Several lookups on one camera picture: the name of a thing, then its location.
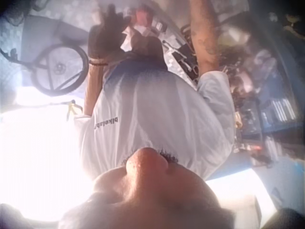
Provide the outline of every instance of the tattooed arm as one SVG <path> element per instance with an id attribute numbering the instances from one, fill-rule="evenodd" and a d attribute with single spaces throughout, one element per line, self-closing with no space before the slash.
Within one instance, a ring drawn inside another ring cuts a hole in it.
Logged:
<path id="1" fill-rule="evenodd" d="M 218 70 L 217 36 L 209 0 L 190 0 L 192 41 L 200 76 Z"/>

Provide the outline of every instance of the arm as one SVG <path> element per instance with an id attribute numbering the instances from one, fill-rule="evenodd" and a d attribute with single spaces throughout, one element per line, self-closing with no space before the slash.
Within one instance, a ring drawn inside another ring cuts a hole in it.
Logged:
<path id="1" fill-rule="evenodd" d="M 93 26 L 89 32 L 88 56 L 93 64 L 107 65 L 107 57 L 117 50 L 125 40 L 122 32 L 130 22 L 130 18 L 123 18 L 117 14 L 114 5 L 109 5 L 107 12 L 99 11 L 100 24 Z M 102 91 L 103 66 L 90 64 L 88 85 L 85 95 L 84 114 L 92 116 L 95 104 Z"/>
<path id="2" fill-rule="evenodd" d="M 85 95 L 84 114 L 92 116 L 103 87 L 103 66 L 89 66 L 88 84 Z"/>
<path id="3" fill-rule="evenodd" d="M 199 75 L 219 68 L 217 36 L 209 0 L 190 0 L 192 41 L 197 55 Z"/>

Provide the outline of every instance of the sleeve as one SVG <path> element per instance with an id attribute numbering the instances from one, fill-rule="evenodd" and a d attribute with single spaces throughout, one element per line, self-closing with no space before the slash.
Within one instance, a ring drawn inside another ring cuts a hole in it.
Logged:
<path id="1" fill-rule="evenodd" d="M 225 152 L 227 158 L 235 139 L 235 109 L 228 76 L 219 71 L 203 74 L 198 83 L 198 93 L 204 98 L 223 128 L 230 147 Z"/>
<path id="2" fill-rule="evenodd" d="M 90 121 L 92 117 L 87 115 L 77 115 L 74 118 L 74 129 L 76 141 L 79 149 L 79 157 L 84 172 L 94 180 L 99 175 L 99 170 L 94 163 L 94 149 L 92 148 L 92 132 L 90 131 Z"/>

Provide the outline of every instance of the nose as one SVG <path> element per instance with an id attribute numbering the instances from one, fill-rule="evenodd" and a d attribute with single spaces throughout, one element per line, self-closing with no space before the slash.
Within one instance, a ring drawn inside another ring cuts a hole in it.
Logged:
<path id="1" fill-rule="evenodd" d="M 129 158 L 126 170 L 134 191 L 153 191 L 163 185 L 168 162 L 152 148 L 139 149 Z"/>

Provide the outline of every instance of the bright light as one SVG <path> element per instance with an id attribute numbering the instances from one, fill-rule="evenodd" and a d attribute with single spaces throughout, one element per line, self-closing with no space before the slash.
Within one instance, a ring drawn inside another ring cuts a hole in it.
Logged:
<path id="1" fill-rule="evenodd" d="M 61 105 L 2 116 L 0 202 L 16 207 L 26 218 L 57 221 L 91 194 L 67 111 L 68 106 Z"/>
<path id="2" fill-rule="evenodd" d="M 249 197 L 256 197 L 262 213 L 261 228 L 277 212 L 264 184 L 252 169 L 210 180 L 207 184 L 214 191 L 223 208 L 232 203 L 243 204 Z"/>

